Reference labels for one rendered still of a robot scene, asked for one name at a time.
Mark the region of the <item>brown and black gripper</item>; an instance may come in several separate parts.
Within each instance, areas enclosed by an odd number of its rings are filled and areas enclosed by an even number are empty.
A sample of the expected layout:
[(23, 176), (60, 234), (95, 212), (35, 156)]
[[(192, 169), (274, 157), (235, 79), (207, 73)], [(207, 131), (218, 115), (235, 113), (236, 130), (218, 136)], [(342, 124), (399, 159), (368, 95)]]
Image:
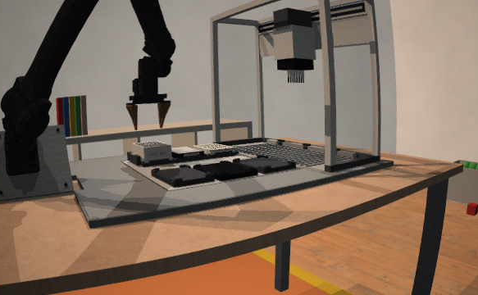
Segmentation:
[(130, 96), (130, 101), (132, 101), (133, 98), (133, 103), (126, 103), (126, 108), (134, 124), (134, 129), (137, 130), (138, 126), (138, 105), (135, 104), (144, 103), (157, 103), (159, 125), (160, 128), (162, 128), (171, 101), (164, 101), (164, 98), (167, 98), (167, 93), (157, 94), (157, 75), (151, 76), (151, 79), (148, 79), (147, 76), (138, 77), (138, 86), (139, 95)]

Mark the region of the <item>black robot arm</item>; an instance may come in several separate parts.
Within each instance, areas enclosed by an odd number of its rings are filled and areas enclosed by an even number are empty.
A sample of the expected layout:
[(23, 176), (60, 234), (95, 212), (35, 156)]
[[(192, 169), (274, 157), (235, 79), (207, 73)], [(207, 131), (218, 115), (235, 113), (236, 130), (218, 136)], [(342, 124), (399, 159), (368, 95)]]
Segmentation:
[[(6, 171), (9, 176), (38, 173), (37, 137), (48, 127), (48, 100), (61, 66), (99, 0), (65, 0), (56, 14), (25, 76), (16, 78), (2, 97)], [(138, 77), (167, 77), (175, 40), (166, 27), (158, 0), (130, 0), (144, 33)], [(149, 47), (150, 46), (150, 47)], [(150, 50), (150, 51), (149, 51)], [(22, 138), (23, 137), (23, 138)], [(28, 141), (27, 141), (28, 140)], [(30, 141), (31, 140), (31, 141)], [(31, 168), (32, 167), (32, 168)]]

